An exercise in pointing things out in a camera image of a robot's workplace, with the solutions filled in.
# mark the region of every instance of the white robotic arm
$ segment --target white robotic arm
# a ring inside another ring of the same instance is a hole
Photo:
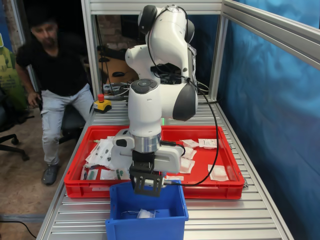
[[[185,40],[187,21],[181,9],[148,5],[139,16],[139,28],[147,33],[149,46],[132,47],[125,55],[127,64],[140,79],[130,86],[130,126],[113,139],[111,165],[129,168],[135,193],[158,196],[164,173],[178,173],[182,155],[182,148],[175,143],[171,146],[161,144],[161,118],[186,121],[195,115],[197,92],[186,81],[195,66]],[[190,41],[193,32],[188,32]],[[160,78],[151,71],[154,62],[156,65],[171,63],[180,68],[181,83],[160,84]],[[145,185],[152,186],[152,190],[145,189]]]

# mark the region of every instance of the metal table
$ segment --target metal table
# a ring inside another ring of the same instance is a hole
[[[185,223],[184,240],[293,240],[219,104],[212,107],[248,187],[243,189],[240,200],[186,200],[189,221]],[[128,107],[125,102],[113,102],[112,110],[107,114],[93,113],[63,176],[89,126],[128,124]],[[166,119],[164,124],[213,125],[214,119],[209,106],[199,105],[196,115],[187,122]],[[62,179],[37,240],[106,240],[105,220],[109,214],[110,199],[71,199],[67,196]]]

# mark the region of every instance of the man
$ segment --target man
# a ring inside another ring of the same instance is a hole
[[[32,106],[42,99],[42,146],[48,164],[42,183],[52,185],[58,173],[58,147],[64,111],[72,104],[87,121],[94,102],[80,55],[87,47],[76,36],[58,32],[55,20],[43,7],[27,11],[31,32],[36,39],[19,48],[16,70]],[[31,65],[41,85],[41,96],[35,92],[26,67]]]

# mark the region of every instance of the brick wall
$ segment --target brick wall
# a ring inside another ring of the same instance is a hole
[[[139,45],[136,40],[121,35],[120,15],[99,15],[98,24],[104,45],[120,50]]]
[[[11,0],[2,0],[3,9],[5,14],[6,25],[8,27],[12,50],[16,53],[18,47],[21,46],[18,28],[12,9]]]

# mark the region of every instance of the blue curtain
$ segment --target blue curtain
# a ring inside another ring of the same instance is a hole
[[[195,75],[198,81],[209,86],[219,16],[189,15],[188,19],[194,24],[190,44],[197,51]]]
[[[319,28],[319,0],[240,0]],[[296,240],[320,240],[320,71],[229,23],[221,106]]]

